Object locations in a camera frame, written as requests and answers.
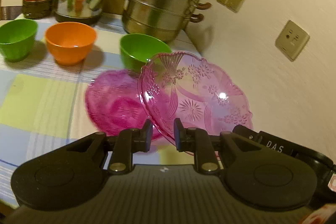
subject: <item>tablecloth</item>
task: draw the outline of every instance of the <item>tablecloth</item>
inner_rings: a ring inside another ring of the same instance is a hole
[[[73,67],[57,65],[47,51],[44,32],[55,19],[36,22],[36,43],[26,59],[8,63],[0,55],[0,200],[12,207],[18,206],[10,185],[13,171],[32,158],[98,131],[86,113],[85,90],[101,72],[124,68],[119,55],[119,39],[125,34],[120,16],[101,18],[95,26],[98,36],[93,50]],[[169,45],[174,51],[200,56],[184,31]],[[193,157],[178,153],[161,138],[152,142],[149,153],[136,153],[133,162],[186,164]]]

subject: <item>pink bowl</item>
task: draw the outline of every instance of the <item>pink bowl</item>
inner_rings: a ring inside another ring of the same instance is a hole
[[[85,103],[89,117],[108,136],[128,128],[142,128],[148,118],[139,99],[138,77],[129,70],[109,70],[88,86]],[[153,130],[152,139],[161,136]]]
[[[252,113],[240,88],[220,67],[188,52],[154,56],[142,67],[138,92],[152,123],[173,144],[175,118],[185,128],[211,135],[238,124],[252,129]]]

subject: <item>green bowl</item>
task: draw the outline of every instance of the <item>green bowl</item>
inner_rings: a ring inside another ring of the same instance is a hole
[[[17,19],[0,26],[0,53],[7,61],[24,59],[34,45],[37,23],[31,19]]]
[[[149,35],[130,33],[120,39],[121,59],[125,68],[140,72],[155,54],[159,52],[171,52],[170,47]]]

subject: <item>orange bowl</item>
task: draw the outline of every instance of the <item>orange bowl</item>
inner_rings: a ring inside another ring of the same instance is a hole
[[[73,66],[85,59],[96,37],[95,29],[78,22],[57,23],[45,32],[48,50],[62,66]]]

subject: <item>ribbed gray surface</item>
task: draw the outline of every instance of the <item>ribbed gray surface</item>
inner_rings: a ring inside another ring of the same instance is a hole
[[[220,180],[192,165],[136,165],[112,176],[90,201],[57,212],[20,207],[5,224],[297,224],[310,211],[262,212],[232,198]]]

